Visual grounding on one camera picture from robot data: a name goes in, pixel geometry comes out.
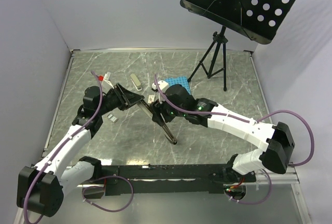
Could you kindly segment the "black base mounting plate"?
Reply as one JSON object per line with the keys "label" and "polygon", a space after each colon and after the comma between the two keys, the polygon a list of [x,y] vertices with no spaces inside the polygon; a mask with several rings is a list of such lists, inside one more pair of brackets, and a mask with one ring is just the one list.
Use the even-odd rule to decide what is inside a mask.
{"label": "black base mounting plate", "polygon": [[254,172],[241,175],[226,164],[103,165],[81,184],[106,183],[106,196],[138,193],[224,193],[224,186],[256,182]]}

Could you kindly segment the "small staple box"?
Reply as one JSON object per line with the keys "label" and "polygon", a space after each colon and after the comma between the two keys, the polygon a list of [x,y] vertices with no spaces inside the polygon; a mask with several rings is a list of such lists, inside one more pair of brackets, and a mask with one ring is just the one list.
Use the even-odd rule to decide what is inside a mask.
{"label": "small staple box", "polygon": [[150,95],[148,96],[148,101],[147,101],[147,103],[148,103],[148,104],[152,104],[154,101],[155,101],[155,95],[154,95],[154,94],[150,94]]}

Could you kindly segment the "aluminium frame rail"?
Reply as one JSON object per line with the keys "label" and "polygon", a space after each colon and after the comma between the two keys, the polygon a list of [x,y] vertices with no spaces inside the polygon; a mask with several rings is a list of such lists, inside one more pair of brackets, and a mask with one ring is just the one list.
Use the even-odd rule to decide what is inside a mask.
{"label": "aluminium frame rail", "polygon": [[[288,184],[288,185],[292,185],[293,189],[297,189],[299,186],[299,183],[300,183],[298,175],[294,168],[288,168],[286,170],[286,173],[283,175],[274,173],[272,171],[269,171],[268,169],[265,169],[265,170],[261,169],[261,170],[252,171],[252,172],[255,173],[256,182],[245,183],[244,180],[242,179],[237,184],[224,186],[224,194],[226,194],[226,196],[229,197],[232,201],[237,202],[237,203],[242,203],[243,198],[245,196],[245,186],[250,185],[250,184],[260,185],[263,183],[267,183],[269,186],[267,195],[263,199],[256,202],[256,204],[262,204],[270,197],[270,195],[272,193],[273,185]],[[79,184],[75,188],[78,188],[78,187],[82,187],[83,189],[101,188],[104,191],[104,194],[106,192],[106,183],[103,183],[102,185],[100,185],[100,184],[93,184],[93,185]],[[27,216],[24,216],[23,209],[22,208],[20,208],[20,209],[21,209],[21,211],[18,212],[18,216],[15,219],[15,223],[25,223],[25,221],[28,220],[28,218],[29,218],[29,212],[28,212]]]}

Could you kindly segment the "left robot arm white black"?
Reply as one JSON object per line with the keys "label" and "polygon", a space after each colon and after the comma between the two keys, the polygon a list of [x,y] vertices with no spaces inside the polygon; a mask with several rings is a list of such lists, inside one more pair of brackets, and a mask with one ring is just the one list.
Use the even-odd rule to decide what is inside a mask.
{"label": "left robot arm white black", "polygon": [[82,157],[75,166],[67,166],[100,129],[103,115],[118,108],[127,110],[144,99],[116,84],[107,93],[101,86],[85,90],[80,105],[67,134],[41,161],[25,166],[18,176],[17,206],[24,216],[35,212],[52,217],[60,208],[64,197],[79,184],[88,181],[98,183],[103,176],[101,161]]}

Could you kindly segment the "black beige stapler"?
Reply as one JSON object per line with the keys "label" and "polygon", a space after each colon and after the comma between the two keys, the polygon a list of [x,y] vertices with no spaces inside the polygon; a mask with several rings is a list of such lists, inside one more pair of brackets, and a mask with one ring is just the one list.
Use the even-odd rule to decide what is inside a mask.
{"label": "black beige stapler", "polygon": [[137,103],[137,106],[158,126],[162,127],[164,130],[164,135],[167,140],[172,144],[176,145],[178,140],[173,135],[173,133],[168,128],[165,120],[163,119],[162,112],[161,112],[161,104],[159,100],[148,104],[144,100],[141,100]]}

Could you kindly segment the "blue studded building plate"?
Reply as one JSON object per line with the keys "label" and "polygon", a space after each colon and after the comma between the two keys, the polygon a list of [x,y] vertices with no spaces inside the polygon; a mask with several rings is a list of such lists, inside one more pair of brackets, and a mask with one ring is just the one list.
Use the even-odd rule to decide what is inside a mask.
{"label": "blue studded building plate", "polygon": [[191,94],[190,86],[186,76],[170,77],[165,79],[165,81],[169,84],[169,86],[179,84],[184,87],[189,94]]}

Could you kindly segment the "black perforated music stand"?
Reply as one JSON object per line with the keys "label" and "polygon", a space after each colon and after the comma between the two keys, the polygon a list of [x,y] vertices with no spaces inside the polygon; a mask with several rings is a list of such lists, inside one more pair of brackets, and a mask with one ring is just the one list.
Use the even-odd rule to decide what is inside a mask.
{"label": "black perforated music stand", "polygon": [[205,17],[222,26],[213,33],[213,41],[196,68],[203,68],[207,78],[227,74],[227,66],[214,71],[219,51],[226,60],[225,32],[230,29],[258,44],[268,45],[290,11],[295,0],[181,0],[189,12]]}

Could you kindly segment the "grey staple strips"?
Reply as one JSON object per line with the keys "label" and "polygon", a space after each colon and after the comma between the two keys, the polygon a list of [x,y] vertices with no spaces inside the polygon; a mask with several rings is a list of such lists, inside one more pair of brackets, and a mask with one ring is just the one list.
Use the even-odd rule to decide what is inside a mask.
{"label": "grey staple strips", "polygon": [[112,121],[113,123],[117,122],[118,118],[115,117],[113,114],[108,114],[107,118]]}

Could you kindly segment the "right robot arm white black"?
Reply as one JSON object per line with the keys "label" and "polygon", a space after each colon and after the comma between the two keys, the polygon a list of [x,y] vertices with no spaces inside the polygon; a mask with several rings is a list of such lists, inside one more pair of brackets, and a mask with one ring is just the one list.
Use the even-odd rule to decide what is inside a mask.
{"label": "right robot arm white black", "polygon": [[170,86],[162,80],[153,83],[151,88],[159,93],[156,110],[165,122],[182,117],[191,124],[224,131],[256,147],[253,151],[231,157],[226,169],[231,181],[239,181],[245,174],[260,169],[286,173],[295,148],[288,125],[258,122],[209,99],[195,99],[180,84]]}

